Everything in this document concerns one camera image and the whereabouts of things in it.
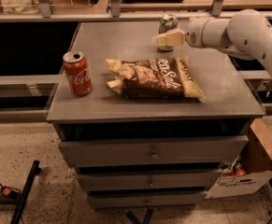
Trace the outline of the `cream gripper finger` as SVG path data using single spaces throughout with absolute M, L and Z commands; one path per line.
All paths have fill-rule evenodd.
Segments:
M 185 33 L 179 28 L 159 34 L 155 37 L 158 46 L 181 46 L 185 42 Z

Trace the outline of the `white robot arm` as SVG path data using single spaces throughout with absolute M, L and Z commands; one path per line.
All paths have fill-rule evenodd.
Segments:
M 216 49 L 243 60 L 257 60 L 272 77 L 272 24 L 259 11 L 245 9 L 230 19 L 199 17 L 184 30 L 170 30 L 152 39 L 156 46 Z

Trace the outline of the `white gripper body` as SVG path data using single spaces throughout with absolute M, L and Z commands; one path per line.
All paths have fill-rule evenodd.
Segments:
M 186 42 L 189 46 L 202 49 L 203 44 L 203 32 L 209 18 L 190 18 L 188 25 L 186 26 Z

